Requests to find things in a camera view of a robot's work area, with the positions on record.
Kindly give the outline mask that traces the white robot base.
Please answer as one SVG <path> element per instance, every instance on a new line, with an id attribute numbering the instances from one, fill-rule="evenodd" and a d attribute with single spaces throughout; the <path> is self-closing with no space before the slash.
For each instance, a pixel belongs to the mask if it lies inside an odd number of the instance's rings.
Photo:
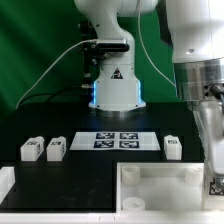
<path id="1" fill-rule="evenodd" d="M 74 0 L 77 9 L 91 22 L 97 39 L 125 38 L 127 52 L 104 52 L 100 75 L 94 81 L 89 107 L 105 113 L 126 113 L 144 108 L 141 84 L 135 76 L 135 40 L 122 29 L 117 17 L 152 12 L 158 0 Z"/>

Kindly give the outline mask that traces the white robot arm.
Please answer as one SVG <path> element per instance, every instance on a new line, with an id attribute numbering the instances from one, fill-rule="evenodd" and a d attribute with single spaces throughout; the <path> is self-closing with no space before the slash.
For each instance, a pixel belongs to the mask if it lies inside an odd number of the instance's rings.
<path id="1" fill-rule="evenodd" d="M 211 173 L 224 176 L 224 0 L 138 0 L 165 19 L 179 98 L 192 105 Z"/>

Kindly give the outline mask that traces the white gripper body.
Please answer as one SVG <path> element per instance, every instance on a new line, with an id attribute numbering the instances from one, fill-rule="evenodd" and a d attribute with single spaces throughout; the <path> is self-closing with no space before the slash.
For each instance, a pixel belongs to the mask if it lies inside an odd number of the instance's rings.
<path id="1" fill-rule="evenodd" d="M 224 113 L 218 100 L 203 101 L 194 107 L 193 115 L 213 175 L 224 175 Z"/>

